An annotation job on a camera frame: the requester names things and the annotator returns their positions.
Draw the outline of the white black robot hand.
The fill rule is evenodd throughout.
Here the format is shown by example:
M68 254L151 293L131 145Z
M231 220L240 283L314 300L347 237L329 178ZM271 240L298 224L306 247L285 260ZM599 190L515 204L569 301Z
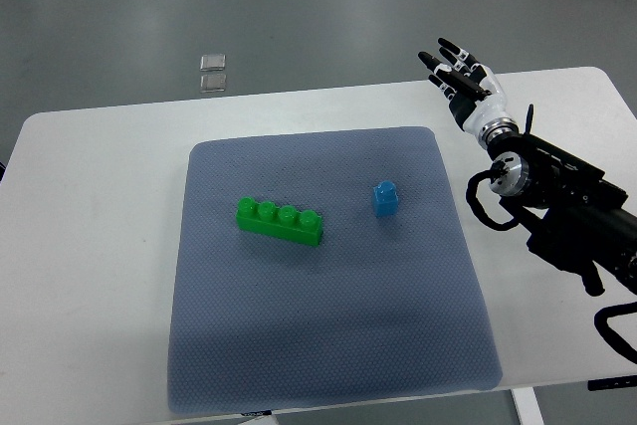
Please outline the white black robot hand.
M463 131L487 148L500 133L518 133L507 112L507 96L493 71L451 41L439 38L443 60L421 51L419 60L430 72L429 82L448 101L450 113Z

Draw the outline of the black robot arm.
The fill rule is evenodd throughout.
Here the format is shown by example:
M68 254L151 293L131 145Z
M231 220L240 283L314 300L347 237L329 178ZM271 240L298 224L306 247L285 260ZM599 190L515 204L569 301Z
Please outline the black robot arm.
M470 178L466 200L495 231L522 226L529 251L603 294L600 269L636 290L636 218L627 193L603 170L531 134L508 117L485 123L478 140L492 165Z

